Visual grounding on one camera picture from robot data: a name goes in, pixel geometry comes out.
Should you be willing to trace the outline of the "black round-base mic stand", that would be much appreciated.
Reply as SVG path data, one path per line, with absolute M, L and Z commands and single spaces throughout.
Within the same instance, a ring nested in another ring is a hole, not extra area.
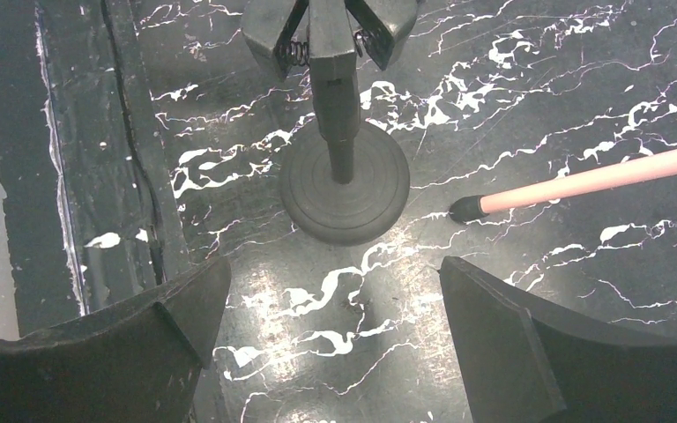
M 357 61 L 387 69 L 414 28 L 414 1 L 251 1 L 242 34 L 260 67 L 280 80 L 309 70 L 315 120 L 281 165 L 287 214 L 331 245 L 373 241 L 397 222 L 410 191 L 396 140 L 361 116 Z

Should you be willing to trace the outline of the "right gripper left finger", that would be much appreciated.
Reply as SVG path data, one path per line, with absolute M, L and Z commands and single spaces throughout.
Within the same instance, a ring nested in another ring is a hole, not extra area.
M 0 422 L 185 422 L 231 283 L 215 256 L 129 299 L 0 339 Z

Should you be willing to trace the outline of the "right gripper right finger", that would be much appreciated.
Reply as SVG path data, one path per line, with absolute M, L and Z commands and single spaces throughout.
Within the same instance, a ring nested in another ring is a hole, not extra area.
M 439 270 L 476 422 L 677 422 L 677 338 L 604 323 L 465 259 Z

